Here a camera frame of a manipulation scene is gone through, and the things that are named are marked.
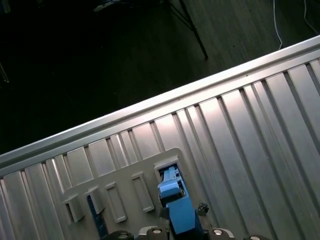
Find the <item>metal edge rail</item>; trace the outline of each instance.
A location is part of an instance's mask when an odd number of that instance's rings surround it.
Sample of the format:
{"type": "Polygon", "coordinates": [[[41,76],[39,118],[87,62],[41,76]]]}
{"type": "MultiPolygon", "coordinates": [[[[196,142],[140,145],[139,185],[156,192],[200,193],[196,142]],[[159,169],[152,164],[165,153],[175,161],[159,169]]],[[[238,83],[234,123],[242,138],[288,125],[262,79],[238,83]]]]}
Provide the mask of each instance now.
{"type": "MultiPolygon", "coordinates": [[[[156,117],[149,114],[149,116],[143,116],[142,119],[142,114],[148,115],[148,113],[155,109],[168,106],[182,98],[187,98],[188,96],[205,90],[211,86],[221,84],[230,79],[248,76],[246,73],[252,75],[257,71],[271,68],[272,66],[289,61],[290,59],[294,59],[300,55],[306,55],[316,50],[320,50],[320,36],[316,36],[285,49],[270,53],[255,60],[99,117],[69,130],[4,153],[0,155],[0,176],[43,162],[44,160],[48,160],[62,154],[64,151],[68,152],[80,146],[85,146],[89,143],[98,141],[104,138],[103,136],[110,136],[112,134],[116,134],[117,131],[124,131],[126,130],[126,127],[132,128],[134,127],[132,122],[124,124],[132,118],[139,118],[139,121],[136,121],[136,126],[141,125],[156,117]]],[[[160,117],[161,114],[165,115],[168,113],[171,113],[170,109],[167,113],[165,113],[165,111],[160,111],[158,117],[160,117]]]]}

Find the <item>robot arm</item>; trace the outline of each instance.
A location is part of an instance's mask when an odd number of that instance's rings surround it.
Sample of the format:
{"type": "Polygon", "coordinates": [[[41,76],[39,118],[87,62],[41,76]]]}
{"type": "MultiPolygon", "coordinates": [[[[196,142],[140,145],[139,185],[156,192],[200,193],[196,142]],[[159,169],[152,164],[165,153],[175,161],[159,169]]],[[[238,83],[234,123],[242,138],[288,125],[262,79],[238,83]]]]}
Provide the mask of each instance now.
{"type": "MultiPolygon", "coordinates": [[[[207,213],[208,205],[201,203],[194,209],[179,171],[178,166],[171,165],[160,172],[161,183],[158,185],[159,200],[162,209],[158,226],[141,228],[138,236],[127,231],[115,231],[107,240],[236,240],[231,231],[214,228],[210,224],[207,213]]],[[[244,240],[269,240],[259,235],[252,235],[244,240]]]]}

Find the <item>blue object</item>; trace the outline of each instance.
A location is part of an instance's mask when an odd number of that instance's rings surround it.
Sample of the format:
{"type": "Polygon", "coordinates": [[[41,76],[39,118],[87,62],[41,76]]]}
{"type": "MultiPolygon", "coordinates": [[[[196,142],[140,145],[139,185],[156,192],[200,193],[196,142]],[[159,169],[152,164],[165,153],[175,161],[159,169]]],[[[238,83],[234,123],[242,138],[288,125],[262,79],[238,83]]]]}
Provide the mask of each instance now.
{"type": "Polygon", "coordinates": [[[92,202],[91,196],[87,196],[86,201],[88,202],[96,230],[98,231],[99,240],[104,240],[107,238],[109,234],[104,217],[102,216],[102,214],[96,213],[95,206],[94,206],[94,203],[92,202]]]}
{"type": "Polygon", "coordinates": [[[162,182],[158,185],[159,198],[163,207],[169,208],[169,216],[176,235],[188,231],[201,231],[196,210],[178,166],[173,165],[162,172],[162,182]]]}

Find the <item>dark wooden floor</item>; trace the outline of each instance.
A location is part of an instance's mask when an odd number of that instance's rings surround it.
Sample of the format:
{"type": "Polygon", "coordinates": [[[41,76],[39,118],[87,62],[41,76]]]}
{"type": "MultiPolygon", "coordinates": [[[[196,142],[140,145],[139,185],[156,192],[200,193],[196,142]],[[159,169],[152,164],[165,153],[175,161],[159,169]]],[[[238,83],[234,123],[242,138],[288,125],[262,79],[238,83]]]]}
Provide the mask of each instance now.
{"type": "MultiPolygon", "coordinates": [[[[276,0],[283,46],[314,37],[302,0],[276,0]]],[[[310,22],[320,3],[311,5],[310,22]]],[[[0,19],[0,153],[274,52],[272,0],[186,0],[209,59],[168,9],[0,19]]]]}

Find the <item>black stand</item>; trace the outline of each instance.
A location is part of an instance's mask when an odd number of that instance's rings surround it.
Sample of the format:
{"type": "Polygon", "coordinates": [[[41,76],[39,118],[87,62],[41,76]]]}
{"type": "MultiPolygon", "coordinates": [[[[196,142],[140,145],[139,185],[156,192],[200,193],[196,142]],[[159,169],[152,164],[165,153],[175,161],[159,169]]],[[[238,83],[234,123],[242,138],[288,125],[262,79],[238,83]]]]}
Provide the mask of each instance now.
{"type": "Polygon", "coordinates": [[[182,7],[184,15],[172,3],[169,3],[168,1],[166,1],[166,3],[169,4],[170,9],[172,10],[173,14],[194,33],[194,36],[200,45],[200,48],[203,52],[203,55],[204,55],[205,59],[207,59],[208,58],[207,51],[205,49],[204,44],[201,41],[201,38],[200,38],[199,33],[197,31],[197,28],[194,25],[194,22],[192,21],[192,18],[187,10],[187,7],[186,7],[184,0],[179,0],[179,3],[182,7]]]}

